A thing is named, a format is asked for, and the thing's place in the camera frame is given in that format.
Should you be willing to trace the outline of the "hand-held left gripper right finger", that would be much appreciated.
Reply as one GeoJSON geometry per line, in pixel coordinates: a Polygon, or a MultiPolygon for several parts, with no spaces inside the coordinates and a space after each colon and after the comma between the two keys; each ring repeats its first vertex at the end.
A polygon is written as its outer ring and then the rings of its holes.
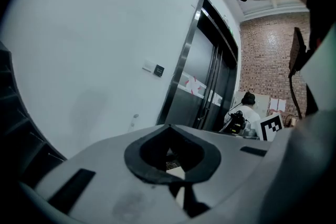
{"type": "Polygon", "coordinates": [[[181,125],[176,129],[214,145],[220,151],[221,160],[207,181],[192,186],[196,200],[209,206],[209,210],[170,224],[261,224],[260,211],[266,192],[254,177],[261,174],[259,166],[271,143],[181,125]]]}

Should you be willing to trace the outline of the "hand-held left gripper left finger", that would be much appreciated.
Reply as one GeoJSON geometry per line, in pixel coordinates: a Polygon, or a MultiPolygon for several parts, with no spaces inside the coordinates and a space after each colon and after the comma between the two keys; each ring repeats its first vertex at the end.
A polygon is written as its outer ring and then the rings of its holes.
{"type": "Polygon", "coordinates": [[[124,151],[159,126],[98,141],[51,170],[35,188],[21,183],[24,194],[41,212],[38,224],[179,224],[189,216],[165,185],[135,177],[125,165],[124,151]],[[71,210],[65,214],[49,199],[77,172],[94,173],[71,210]]]}

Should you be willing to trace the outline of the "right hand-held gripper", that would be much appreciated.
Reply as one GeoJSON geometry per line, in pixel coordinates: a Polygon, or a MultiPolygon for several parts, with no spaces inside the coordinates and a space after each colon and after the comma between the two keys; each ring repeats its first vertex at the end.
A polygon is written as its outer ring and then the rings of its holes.
{"type": "Polygon", "coordinates": [[[279,112],[274,112],[254,123],[256,134],[261,141],[273,141],[277,132],[284,128],[279,112]]]}

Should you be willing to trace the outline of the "white door strip red tape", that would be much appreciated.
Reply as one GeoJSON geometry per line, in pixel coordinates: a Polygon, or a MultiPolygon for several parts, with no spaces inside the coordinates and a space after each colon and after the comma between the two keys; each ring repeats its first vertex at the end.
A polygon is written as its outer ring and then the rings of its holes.
{"type": "MultiPolygon", "coordinates": [[[[194,76],[186,72],[182,72],[182,75],[180,77],[177,87],[201,99],[204,99],[206,89],[207,89],[207,86],[205,84],[201,83],[194,76]]],[[[216,92],[213,93],[213,90],[211,90],[207,101],[211,102],[212,104],[216,106],[220,106],[222,100],[223,100],[223,97],[221,97],[216,92]]]]}

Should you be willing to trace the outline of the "black monitor on stand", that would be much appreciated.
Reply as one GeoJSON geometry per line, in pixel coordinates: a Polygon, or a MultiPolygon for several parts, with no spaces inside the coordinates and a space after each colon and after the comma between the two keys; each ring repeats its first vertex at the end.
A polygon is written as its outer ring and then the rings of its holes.
{"type": "Polygon", "coordinates": [[[288,79],[289,79],[289,88],[290,88],[291,97],[297,109],[298,118],[300,120],[302,119],[302,114],[301,114],[299,104],[298,104],[298,101],[296,99],[296,96],[293,90],[292,77],[296,74],[296,72],[302,69],[303,65],[305,64],[305,60],[306,60],[306,46],[304,44],[300,29],[298,27],[294,27],[293,41],[292,41],[292,46],[290,50],[288,79]]]}

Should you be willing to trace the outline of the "white wall switch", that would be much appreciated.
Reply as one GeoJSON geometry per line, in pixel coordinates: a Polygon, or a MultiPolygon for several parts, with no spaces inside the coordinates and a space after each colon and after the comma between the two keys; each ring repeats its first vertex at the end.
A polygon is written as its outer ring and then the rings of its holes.
{"type": "Polygon", "coordinates": [[[145,60],[143,66],[142,66],[142,69],[145,70],[145,71],[148,71],[150,73],[153,73],[155,67],[156,67],[155,63],[153,63],[149,60],[145,60]]]}

